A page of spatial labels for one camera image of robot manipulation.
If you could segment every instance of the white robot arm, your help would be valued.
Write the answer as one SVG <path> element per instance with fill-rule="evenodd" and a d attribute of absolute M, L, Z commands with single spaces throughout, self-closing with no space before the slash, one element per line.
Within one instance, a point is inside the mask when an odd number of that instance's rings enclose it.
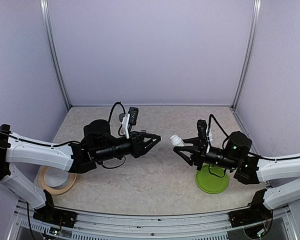
<path fill-rule="evenodd" d="M 287 184 L 275 188 L 257 191 L 253 197 L 250 208 L 230 212 L 233 227 L 251 224 L 271 218 L 272 210 L 300 199 L 300 153 L 280 156 L 263 157 L 250 151 L 252 141 L 242 132 L 236 131 L 227 135 L 221 149 L 211 146 L 208 134 L 213 115 L 209 117 L 209 125 L 205 120 L 198 120 L 198 137 L 184 139 L 185 144 L 176 145 L 173 151 L 182 157 L 190 166 L 197 166 L 201 170 L 203 163 L 218 166 L 230 172 L 235 171 L 234 178 L 239 182 L 259 184 L 274 179 L 297 178 Z"/>
<path fill-rule="evenodd" d="M 161 137 L 145 132 L 130 131 L 136 124 L 138 109 L 131 107 L 122 122 L 125 136 L 111 135 L 108 121 L 98 119 L 83 128 L 81 142 L 61 144 L 30 139 L 10 131 L 10 126 L 0 127 L 0 184 L 23 198 L 34 208 L 37 220 L 73 228 L 76 213 L 54 207 L 52 196 L 28 180 L 15 163 L 48 166 L 70 173 L 83 174 L 97 168 L 109 159 L 134 158 L 145 155 Z"/>

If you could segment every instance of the wall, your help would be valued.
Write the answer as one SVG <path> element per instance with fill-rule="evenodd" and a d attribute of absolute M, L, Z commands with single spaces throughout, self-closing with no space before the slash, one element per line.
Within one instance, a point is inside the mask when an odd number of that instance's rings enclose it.
<path fill-rule="evenodd" d="M 51 141 L 66 115 L 38 0 L 0 0 L 0 125 Z M 34 179 L 38 168 L 22 165 Z M 0 240 L 18 198 L 0 185 Z"/>
<path fill-rule="evenodd" d="M 230 106 L 253 6 L 253 0 L 49 1 L 71 103 Z"/>
<path fill-rule="evenodd" d="M 264 156 L 300 152 L 300 0 L 264 0 L 237 113 Z M 300 200 L 290 205 L 300 232 Z"/>

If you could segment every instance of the wire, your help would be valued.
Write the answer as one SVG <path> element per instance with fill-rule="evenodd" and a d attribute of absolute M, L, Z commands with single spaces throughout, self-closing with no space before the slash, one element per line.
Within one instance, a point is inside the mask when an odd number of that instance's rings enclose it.
<path fill-rule="evenodd" d="M 27 140 L 27 139 L 17 138 L 16 136 L 5 133 L 3 131 L 0 131 L 0 134 L 8 136 L 8 137 L 10 137 L 12 139 L 15 139 L 17 141 L 20 141 L 20 142 L 25 142 L 25 143 L 28 143 L 28 144 L 34 144 L 34 145 L 39 145 L 39 146 L 42 146 L 42 147 L 49 147 L 49 148 L 58 148 L 58 147 L 68 145 L 68 144 L 71 144 L 71 143 L 80 144 L 79 141 L 72 140 L 72 141 L 66 141 L 66 142 L 63 142 L 63 143 L 52 145 L 52 144 L 46 144 L 46 143 L 41 143 L 41 142 L 36 142 L 36 141 L 30 141 L 30 140 Z"/>
<path fill-rule="evenodd" d="M 226 175 L 226 171 L 227 171 L 227 169 L 225 168 L 225 169 L 223 170 L 223 176 L 219 176 L 219 175 L 217 175 L 217 174 L 215 174 L 215 173 L 213 173 L 213 172 L 210 171 L 210 164 L 209 164 L 209 166 L 208 166 L 208 172 L 209 172 L 211 175 L 216 176 L 216 177 L 221 178 L 221 179 Z"/>
<path fill-rule="evenodd" d="M 108 122 L 110 124 L 110 121 L 111 121 L 111 117 L 112 117 L 112 113 L 114 112 L 114 109 L 117 105 L 120 105 L 122 107 L 122 110 L 123 110 L 123 113 L 126 114 L 126 110 L 125 110 L 125 107 L 122 105 L 122 103 L 120 101 L 117 101 L 113 104 L 112 108 L 111 108 L 111 111 L 110 111 L 110 114 L 109 114 L 109 119 L 108 119 Z"/>
<path fill-rule="evenodd" d="M 273 221 L 274 221 L 274 211 L 271 210 L 271 222 L 270 222 L 270 226 L 266 229 L 266 232 L 261 236 L 262 238 L 270 232 L 270 229 L 272 227 L 272 222 Z"/>
<path fill-rule="evenodd" d="M 125 162 L 126 162 L 126 157 L 125 157 L 125 156 L 123 156 L 123 157 L 124 157 L 123 163 L 121 163 L 121 164 L 118 165 L 118 166 L 105 166 L 103 162 L 101 162 L 101 166 L 102 166 L 104 169 L 117 169 L 117 168 L 121 167 L 123 164 L 125 164 Z"/>
<path fill-rule="evenodd" d="M 249 152 L 250 155 L 255 156 L 259 159 L 269 160 L 269 161 L 282 161 L 282 160 L 293 160 L 293 159 L 300 159 L 300 156 L 292 156 L 292 157 L 284 157 L 284 158 L 267 158 L 258 154 L 255 154 L 253 152 Z"/>
<path fill-rule="evenodd" d="M 121 132 L 120 132 L 121 128 L 122 128 L 122 124 L 120 125 L 120 127 L 119 127 L 119 129 L 118 129 L 118 135 L 119 135 L 120 137 L 124 137 L 125 135 L 124 135 L 124 134 L 121 134 Z"/>
<path fill-rule="evenodd" d="M 222 149 L 225 150 L 225 143 L 229 140 L 230 136 L 227 136 L 222 143 Z"/>
<path fill-rule="evenodd" d="M 27 215 L 28 215 L 28 224 L 29 224 L 29 229 L 30 229 L 31 236 L 32 236 L 33 240 L 36 240 L 34 232 L 32 231 L 32 227 L 31 227 L 30 214 L 29 214 L 29 203 L 28 202 L 26 203 L 26 212 L 27 212 Z"/>

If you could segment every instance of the floor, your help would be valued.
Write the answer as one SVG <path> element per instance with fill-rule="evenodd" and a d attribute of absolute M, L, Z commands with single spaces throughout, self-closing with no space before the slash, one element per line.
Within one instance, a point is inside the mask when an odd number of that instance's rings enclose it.
<path fill-rule="evenodd" d="M 73 107 L 66 116 L 54 142 L 80 141 L 83 127 L 96 119 L 108 119 L 110 107 Z M 117 107 L 111 121 L 111 132 L 116 136 L 120 126 Z M 78 175 L 74 186 L 66 193 L 53 197 L 54 204 L 70 209 L 123 215 L 183 215 L 208 213 L 245 207 L 264 184 L 243 185 L 229 173 L 229 185 L 219 194 L 200 190 L 195 181 L 196 167 L 189 166 L 173 152 L 170 136 L 181 138 L 197 136 L 198 119 L 208 120 L 214 114 L 229 134 L 238 131 L 227 107 L 200 106 L 140 106 L 135 131 L 154 131 L 161 142 L 140 158 L 128 156 L 117 169 L 98 167 Z M 220 147 L 224 135 L 212 124 L 212 145 Z M 116 166 L 118 160 L 104 162 Z"/>

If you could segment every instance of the green plastic dish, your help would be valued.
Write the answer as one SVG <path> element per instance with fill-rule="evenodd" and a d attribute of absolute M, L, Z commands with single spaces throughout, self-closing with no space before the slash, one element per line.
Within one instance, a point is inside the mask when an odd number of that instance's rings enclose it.
<path fill-rule="evenodd" d="M 202 167 L 201 171 L 196 171 L 195 181 L 198 187 L 208 194 L 222 193 L 229 183 L 229 177 L 225 174 L 224 177 L 217 177 L 209 173 L 209 165 L 206 164 Z M 211 166 L 210 172 L 218 176 L 224 175 L 224 169 L 217 166 Z"/>

